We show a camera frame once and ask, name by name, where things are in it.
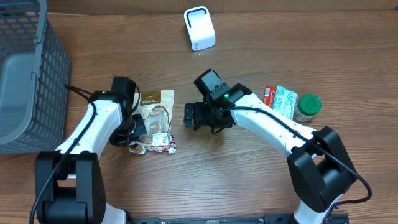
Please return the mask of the brown pantree snack bag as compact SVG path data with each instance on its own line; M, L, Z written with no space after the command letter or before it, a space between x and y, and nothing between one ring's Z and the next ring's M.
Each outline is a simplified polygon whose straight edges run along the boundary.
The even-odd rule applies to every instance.
M135 154L147 151L174 154L177 144L172 134L172 115L175 93L173 90L157 90L136 93L134 114L141 114L147 134L138 141L129 144L129 150Z

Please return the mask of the red snack stick packet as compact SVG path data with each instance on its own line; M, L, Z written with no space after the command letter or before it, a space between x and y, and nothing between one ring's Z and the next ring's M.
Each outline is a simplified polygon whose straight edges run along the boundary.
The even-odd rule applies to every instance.
M264 91L263 102L268 107L272 107L276 93L276 86L266 86Z

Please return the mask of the teal snack packet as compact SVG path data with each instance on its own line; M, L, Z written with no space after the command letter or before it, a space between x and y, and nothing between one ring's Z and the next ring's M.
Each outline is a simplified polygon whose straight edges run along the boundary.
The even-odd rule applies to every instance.
M276 87L272 109L287 119L293 120L298 94L280 85Z

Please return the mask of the green lid jar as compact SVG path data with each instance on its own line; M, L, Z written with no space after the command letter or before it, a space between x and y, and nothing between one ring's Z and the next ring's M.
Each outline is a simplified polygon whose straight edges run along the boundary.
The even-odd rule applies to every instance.
M310 121L322 108L322 102L313 94L303 95L295 104L294 119L299 122Z

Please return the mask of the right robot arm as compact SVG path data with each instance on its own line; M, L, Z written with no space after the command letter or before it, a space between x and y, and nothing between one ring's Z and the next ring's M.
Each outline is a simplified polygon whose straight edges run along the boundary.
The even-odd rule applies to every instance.
M287 159L299 206L293 213L266 214L261 223L349 223L347 215L333 209L356 181L356 171L335 130L325 126L317 131L287 119L244 85L228 86L212 69L193 83L203 101L185 104L185 126L209 126L216 134L237 125Z

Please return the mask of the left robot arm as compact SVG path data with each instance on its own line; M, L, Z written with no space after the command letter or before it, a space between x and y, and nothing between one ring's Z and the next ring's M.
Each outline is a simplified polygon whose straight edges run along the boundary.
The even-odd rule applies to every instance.
M127 210L107 202L99 159L107 143L124 147L131 142L139 87L129 77L118 76L109 91L66 88L88 102L87 111L56 150L42 151L36 157L35 202L29 221L133 223Z

